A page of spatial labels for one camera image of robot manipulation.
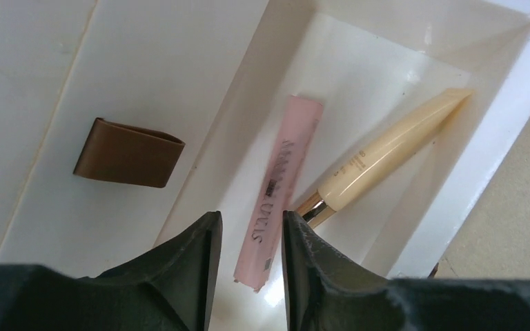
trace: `brown band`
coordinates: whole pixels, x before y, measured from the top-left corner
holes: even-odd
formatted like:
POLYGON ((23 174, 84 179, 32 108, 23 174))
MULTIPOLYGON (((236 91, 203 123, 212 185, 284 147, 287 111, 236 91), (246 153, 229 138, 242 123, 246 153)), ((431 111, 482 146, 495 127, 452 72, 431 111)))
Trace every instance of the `brown band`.
POLYGON ((169 134, 95 119, 74 174, 164 188, 185 143, 169 134))

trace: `black lettering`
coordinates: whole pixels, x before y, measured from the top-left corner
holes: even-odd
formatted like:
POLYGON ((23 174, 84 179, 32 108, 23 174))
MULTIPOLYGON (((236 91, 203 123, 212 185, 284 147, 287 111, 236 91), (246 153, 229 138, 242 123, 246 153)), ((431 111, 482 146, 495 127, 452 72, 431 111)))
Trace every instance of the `black lettering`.
POLYGON ((251 235, 251 238, 253 238, 254 241, 259 240, 259 243, 261 243, 263 241, 263 237, 262 236, 256 235, 254 233, 251 235))
POLYGON ((292 143, 291 141, 289 140, 283 140, 282 142, 282 148, 289 148, 291 146, 295 145, 294 143, 292 143))
POLYGON ((262 223, 263 226, 267 226, 267 224, 269 223, 269 219, 265 217, 260 217, 257 219, 257 222, 255 225, 259 225, 260 223, 262 223))
POLYGON ((271 197, 273 194, 273 191, 275 191, 275 186, 277 185, 277 181, 270 180, 269 184, 267 184, 267 190, 265 191, 265 195, 268 197, 271 197))
POLYGON ((261 208, 259 209, 259 211, 261 212, 261 215, 265 216, 265 217, 269 217, 269 215, 271 215, 271 210, 273 209, 273 204, 272 203, 263 203, 261 205, 261 208))

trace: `cream pen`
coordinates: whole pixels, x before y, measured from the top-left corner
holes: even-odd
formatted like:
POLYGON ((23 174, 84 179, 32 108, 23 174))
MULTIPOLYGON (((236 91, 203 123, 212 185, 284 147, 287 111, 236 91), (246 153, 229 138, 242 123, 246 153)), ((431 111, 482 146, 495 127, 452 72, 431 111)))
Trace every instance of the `cream pen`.
POLYGON ((449 88, 355 154, 296 211, 315 228, 399 168, 473 91, 449 88))

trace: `gold pen tip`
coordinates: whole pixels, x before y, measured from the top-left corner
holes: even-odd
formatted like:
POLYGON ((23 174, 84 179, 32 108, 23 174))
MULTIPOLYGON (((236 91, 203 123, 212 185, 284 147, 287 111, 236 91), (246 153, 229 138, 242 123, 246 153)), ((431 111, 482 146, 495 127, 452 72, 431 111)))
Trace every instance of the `gold pen tip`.
POLYGON ((317 191, 306 199, 295 211, 308 222, 308 225, 312 229, 335 213, 332 208, 326 205, 326 202, 324 202, 317 191))

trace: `beige wall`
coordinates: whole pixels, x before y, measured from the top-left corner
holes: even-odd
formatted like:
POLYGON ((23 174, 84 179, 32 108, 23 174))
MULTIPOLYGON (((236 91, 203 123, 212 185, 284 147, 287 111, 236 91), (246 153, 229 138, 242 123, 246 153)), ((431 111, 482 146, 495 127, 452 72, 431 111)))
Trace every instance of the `beige wall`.
POLYGON ((530 278, 530 120, 442 257, 437 277, 530 278))

